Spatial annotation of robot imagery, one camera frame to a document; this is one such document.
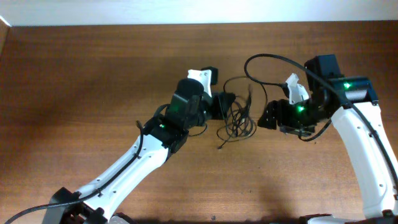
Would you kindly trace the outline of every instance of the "wooden table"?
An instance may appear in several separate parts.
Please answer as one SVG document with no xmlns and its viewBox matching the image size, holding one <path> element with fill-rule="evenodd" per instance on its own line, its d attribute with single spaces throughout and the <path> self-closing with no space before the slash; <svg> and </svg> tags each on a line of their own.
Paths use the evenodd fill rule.
<svg viewBox="0 0 398 224">
<path fill-rule="evenodd" d="M 398 148 L 398 23 L 309 22 L 172 26 L 13 27 L 0 61 L 0 222 L 74 191 L 131 147 L 143 123 L 169 103 L 188 69 L 219 68 L 222 90 L 244 75 L 257 53 L 299 63 L 336 54 L 348 77 L 373 82 L 393 148 Z M 284 82 L 296 68 L 272 59 L 250 64 L 253 76 Z M 250 82 L 232 83 L 239 93 Z M 254 85 L 252 117 L 264 109 Z M 267 87 L 270 100 L 283 97 Z M 135 219 L 243 221 L 332 213 L 363 218 L 356 177 L 330 128 L 315 142 L 258 129 L 247 141 L 217 147 L 216 130 L 190 138 L 145 178 L 118 212 Z M 43 212 L 16 223 L 40 223 Z"/>
</svg>

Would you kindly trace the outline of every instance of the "green led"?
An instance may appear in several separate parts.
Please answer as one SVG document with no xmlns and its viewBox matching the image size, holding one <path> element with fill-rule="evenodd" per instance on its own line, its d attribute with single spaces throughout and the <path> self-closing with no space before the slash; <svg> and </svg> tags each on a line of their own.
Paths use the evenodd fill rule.
<svg viewBox="0 0 398 224">
<path fill-rule="evenodd" d="M 351 87 L 351 84 L 349 84 L 349 83 L 344 83 L 344 88 L 348 89 L 349 87 Z"/>
<path fill-rule="evenodd" d="M 301 112 L 301 111 L 303 111 L 305 108 L 303 107 L 303 106 L 299 106 L 298 108 L 297 108 L 297 110 L 298 110 L 298 112 Z"/>
</svg>

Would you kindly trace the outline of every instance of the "green light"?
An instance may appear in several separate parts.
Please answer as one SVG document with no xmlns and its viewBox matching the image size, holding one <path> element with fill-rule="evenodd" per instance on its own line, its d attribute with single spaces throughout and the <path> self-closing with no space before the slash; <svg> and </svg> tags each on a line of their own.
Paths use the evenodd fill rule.
<svg viewBox="0 0 398 224">
<path fill-rule="evenodd" d="M 297 108 L 297 110 L 298 110 L 298 112 L 301 112 L 301 111 L 303 111 L 305 108 L 303 107 L 303 106 L 299 106 L 298 108 Z"/>
<path fill-rule="evenodd" d="M 349 84 L 349 83 L 344 83 L 343 85 L 344 85 L 344 88 L 346 88 L 346 89 L 348 89 L 351 86 L 351 84 Z"/>
</svg>

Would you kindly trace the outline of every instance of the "white wall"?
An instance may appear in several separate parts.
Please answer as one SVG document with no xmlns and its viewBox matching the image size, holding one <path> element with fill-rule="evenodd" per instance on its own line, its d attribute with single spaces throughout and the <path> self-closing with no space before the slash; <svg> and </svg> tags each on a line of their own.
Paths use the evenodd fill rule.
<svg viewBox="0 0 398 224">
<path fill-rule="evenodd" d="M 397 0 L 0 0 L 12 26 L 398 19 Z"/>
</svg>

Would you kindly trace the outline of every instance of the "table surface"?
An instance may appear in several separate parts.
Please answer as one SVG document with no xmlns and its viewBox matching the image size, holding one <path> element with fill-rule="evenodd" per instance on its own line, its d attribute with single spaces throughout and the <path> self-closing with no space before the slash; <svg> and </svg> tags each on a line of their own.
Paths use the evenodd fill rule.
<svg viewBox="0 0 398 224">
<path fill-rule="evenodd" d="M 107 169 L 139 135 L 135 120 L 144 123 L 169 103 L 188 69 L 219 68 L 212 89 L 220 91 L 225 80 L 244 75 L 245 60 L 258 53 L 301 64 L 336 54 L 347 77 L 371 79 L 397 149 L 397 33 L 397 22 L 13 27 L 0 61 L 0 222 Z M 301 71 L 273 59 L 255 59 L 249 71 L 268 82 L 284 82 L 295 72 L 307 82 Z M 240 80 L 228 88 L 244 94 L 249 84 Z M 252 87 L 257 120 L 265 99 L 259 85 Z M 267 91 L 270 100 L 283 97 L 276 87 Z M 314 213 L 363 218 L 358 183 L 334 128 L 314 142 L 258 129 L 251 139 L 217 150 L 223 122 L 208 124 L 117 212 L 201 222 Z M 16 223 L 40 223 L 43 215 Z"/>
</svg>

